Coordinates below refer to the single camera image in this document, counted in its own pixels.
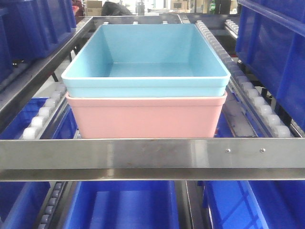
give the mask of roller conveyor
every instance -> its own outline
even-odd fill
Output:
[[[49,76],[46,73],[54,71],[74,46],[90,36],[87,33],[89,30],[94,31],[98,25],[111,20],[124,22],[122,18],[83,18],[69,42],[50,58],[33,63],[22,73],[22,77],[13,81],[0,94],[0,118],[5,117],[1,129],[5,129],[43,84]],[[169,19],[162,17],[161,20],[177,22],[172,16]],[[66,101],[61,99],[43,131],[36,136],[42,140],[0,140],[0,180],[54,181],[37,216],[36,228],[62,228],[65,224],[76,188],[76,183],[71,186],[71,182],[64,182],[67,180],[176,180],[180,228],[196,229],[209,228],[211,225],[209,208],[201,206],[200,195],[204,191],[195,182],[197,180],[305,178],[302,152],[304,141],[301,138],[292,138],[291,133],[287,135],[286,132],[276,132],[270,126],[266,115],[255,106],[253,98],[249,96],[252,88],[246,86],[248,81],[236,68],[237,65],[227,58],[226,52],[216,43],[213,34],[209,33],[210,30],[204,27],[205,22],[202,21],[203,24],[197,22],[198,29],[202,30],[203,36],[215,48],[233,75],[218,125],[218,137],[49,140],[58,131],[69,111]],[[294,135],[299,133],[301,136],[302,130],[297,130],[296,127]],[[161,157],[166,152],[172,152],[170,158]],[[64,184],[58,196],[60,201],[54,204],[54,209],[57,210],[50,212],[49,201],[54,191],[58,191],[58,184]]]

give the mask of metal rack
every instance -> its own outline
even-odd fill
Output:
[[[84,43],[88,34],[105,21],[113,23],[189,23],[185,15],[146,17],[83,17],[76,33],[48,58],[38,60],[0,93],[0,131],[30,100],[71,50]],[[299,180],[305,179],[302,138],[272,138],[270,128],[252,106],[232,77],[223,114],[234,138],[206,139],[71,139],[48,140],[67,104],[57,113],[41,136],[44,140],[0,140],[0,181],[76,181],[76,180],[176,180],[181,209],[181,228],[205,228],[193,180]],[[266,138],[258,137],[247,119],[250,113]],[[65,183],[48,228],[61,228],[61,214],[71,202],[72,182]],[[45,215],[50,191],[37,218]]]

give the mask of plastic storage bin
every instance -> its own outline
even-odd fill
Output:
[[[43,107],[46,100],[47,98],[32,98],[0,134],[0,139],[19,139],[24,129],[30,125],[32,118]]]
[[[46,57],[65,41],[76,22],[71,0],[0,0],[13,59]]]
[[[204,183],[215,229],[266,229],[263,227],[246,183],[243,181]]]
[[[239,2],[239,58],[305,130],[305,1]]]
[[[178,229],[173,181],[79,182],[63,229]]]
[[[13,69],[2,19],[7,13],[7,9],[0,8],[0,83],[9,76]]]
[[[49,188],[48,182],[0,182],[1,229],[32,229]]]
[[[230,73],[193,24],[102,25],[62,78],[71,97],[192,97]]]
[[[194,138],[214,136],[226,94],[67,99],[83,138]]]
[[[208,181],[216,229],[302,229],[304,181]]]

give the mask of stainless steel bar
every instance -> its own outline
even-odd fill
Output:
[[[0,180],[305,179],[302,138],[0,141]]]
[[[0,140],[0,169],[305,168],[302,138]]]
[[[201,204],[198,198],[197,185],[195,181],[186,181],[187,197],[191,216],[191,224],[193,229],[205,229],[201,212]]]
[[[39,59],[25,70],[0,94],[0,132],[32,98],[47,78],[55,71],[79,40],[93,27],[92,17],[84,17],[71,39],[50,56]]]
[[[304,168],[127,168],[1,170],[0,181],[305,180]]]

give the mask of light blue plastic bin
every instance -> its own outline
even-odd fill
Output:
[[[103,25],[62,78],[71,97],[195,97],[230,73],[193,24]]]

